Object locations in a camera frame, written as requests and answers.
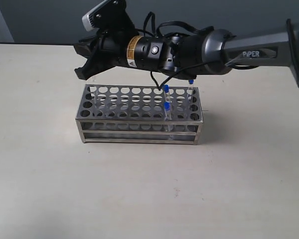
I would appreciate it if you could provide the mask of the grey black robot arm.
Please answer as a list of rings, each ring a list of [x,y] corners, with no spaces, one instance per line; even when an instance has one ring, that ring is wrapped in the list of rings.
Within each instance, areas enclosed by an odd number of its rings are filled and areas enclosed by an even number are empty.
[[[75,73],[81,80],[114,67],[158,72],[168,79],[194,80],[200,75],[225,75],[231,70],[261,66],[288,67],[299,88],[299,22],[246,36],[208,26],[197,29],[183,21],[155,23],[150,12],[135,27],[124,0],[105,0],[82,18],[95,35],[74,44],[86,59]]]

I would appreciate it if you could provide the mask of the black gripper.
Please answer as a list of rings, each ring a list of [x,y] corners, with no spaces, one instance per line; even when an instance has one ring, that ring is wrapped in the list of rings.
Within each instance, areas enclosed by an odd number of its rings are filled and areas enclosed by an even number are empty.
[[[156,32],[155,14],[150,11],[138,29],[126,12],[124,0],[113,0],[114,21],[99,28],[97,35],[80,39],[74,44],[78,55],[86,58],[76,68],[80,80],[88,80],[116,66],[171,75],[178,70],[173,61],[172,43]]]

